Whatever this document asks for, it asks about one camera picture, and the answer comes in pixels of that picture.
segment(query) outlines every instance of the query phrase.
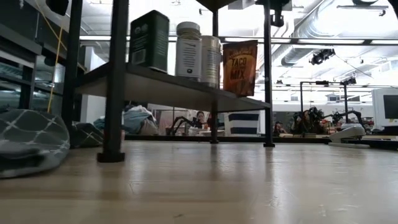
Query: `metal shelf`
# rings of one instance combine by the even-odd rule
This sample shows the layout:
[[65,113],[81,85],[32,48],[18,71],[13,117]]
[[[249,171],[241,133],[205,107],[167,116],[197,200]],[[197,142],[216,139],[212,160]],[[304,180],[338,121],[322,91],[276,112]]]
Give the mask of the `metal shelf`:
[[[111,66],[106,63],[78,78],[76,91],[82,94],[106,97],[106,76],[110,71]],[[217,100],[220,113],[269,108],[269,104],[262,101],[237,97],[228,91],[130,63],[126,64],[124,85],[125,100],[202,111],[211,111],[211,102]]]

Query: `yellow cable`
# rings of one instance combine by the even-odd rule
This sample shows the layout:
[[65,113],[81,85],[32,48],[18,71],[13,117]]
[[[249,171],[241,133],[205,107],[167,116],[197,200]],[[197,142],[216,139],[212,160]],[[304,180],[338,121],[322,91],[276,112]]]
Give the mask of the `yellow cable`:
[[52,95],[54,92],[54,83],[55,83],[55,72],[57,72],[57,65],[58,65],[58,58],[60,55],[60,48],[61,48],[61,37],[62,37],[62,28],[63,28],[63,21],[61,22],[61,29],[60,29],[60,35],[59,35],[59,40],[58,40],[58,47],[57,47],[57,55],[55,56],[55,66],[54,66],[54,71],[52,73],[52,82],[51,82],[51,92],[50,92],[50,99],[49,99],[49,105],[47,106],[47,112],[50,113],[50,108],[51,108],[51,101],[52,101]]
[[[44,12],[43,12],[42,8],[41,8],[40,5],[37,3],[37,0],[35,0],[35,2],[36,2],[36,6],[39,8],[39,11],[40,11],[42,17],[43,17],[44,20],[45,20],[45,22],[47,23],[47,25],[48,25],[49,28],[51,29],[52,33],[53,33],[53,34],[56,36],[56,38],[58,39],[58,43],[60,42],[61,45],[62,45],[62,47],[67,51],[67,50],[68,50],[67,47],[65,46],[65,44],[63,44],[63,42],[62,42],[62,40],[61,40],[61,35],[57,35],[57,33],[56,33],[56,32],[54,31],[54,29],[52,28],[52,26],[51,26],[49,20],[48,20],[48,19],[46,18],[46,16],[44,15]],[[86,68],[85,68],[84,66],[82,66],[80,63],[77,63],[77,65],[78,65],[81,69],[83,69],[84,72],[87,72],[87,71],[86,71]]]

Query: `jar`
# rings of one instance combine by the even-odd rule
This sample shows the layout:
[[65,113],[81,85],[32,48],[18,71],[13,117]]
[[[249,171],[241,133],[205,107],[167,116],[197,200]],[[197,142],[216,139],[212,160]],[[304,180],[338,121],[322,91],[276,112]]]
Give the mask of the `jar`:
[[194,22],[177,25],[175,76],[200,81],[201,34],[200,26]]
[[218,88],[220,83],[221,42],[217,37],[201,37],[201,77],[207,86]]

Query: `orange packet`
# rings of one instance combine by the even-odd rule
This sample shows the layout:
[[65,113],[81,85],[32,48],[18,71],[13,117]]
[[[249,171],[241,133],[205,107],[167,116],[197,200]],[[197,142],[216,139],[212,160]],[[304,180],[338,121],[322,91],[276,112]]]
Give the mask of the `orange packet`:
[[238,96],[254,96],[257,40],[223,45],[223,89]]

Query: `pole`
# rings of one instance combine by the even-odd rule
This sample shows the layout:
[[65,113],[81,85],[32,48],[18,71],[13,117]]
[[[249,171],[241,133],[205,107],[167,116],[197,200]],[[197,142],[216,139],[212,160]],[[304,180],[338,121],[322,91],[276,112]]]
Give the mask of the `pole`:
[[[213,36],[218,37],[218,10],[213,12]],[[220,88],[220,74],[218,74],[218,88]],[[211,102],[211,144],[218,144],[218,100],[214,98]]]
[[344,86],[344,108],[345,108],[345,112],[346,112],[346,123],[348,123],[348,114],[347,114],[347,112],[348,112],[348,99],[347,99],[347,84],[344,84],[343,83],[343,86]]
[[107,76],[106,111],[103,152],[98,162],[124,161],[121,152],[121,124],[124,104],[124,75],[126,72],[126,36],[129,18],[129,0],[113,1],[111,47]]
[[264,0],[264,77],[265,77],[265,101],[269,103],[269,108],[266,108],[266,117],[265,117],[265,125],[266,125],[266,138],[264,147],[275,147],[275,144],[272,142],[272,133],[273,133],[273,122],[272,122],[272,62],[271,62],[271,2],[270,0]]
[[304,105],[303,105],[303,82],[300,82],[300,104],[301,104],[301,112],[304,112]]
[[72,129],[73,103],[75,96],[75,79],[77,73],[77,63],[80,47],[80,24],[81,11],[83,10],[83,0],[72,0],[70,9],[69,35],[67,62],[65,65],[65,79],[62,98],[61,117],[66,127]]

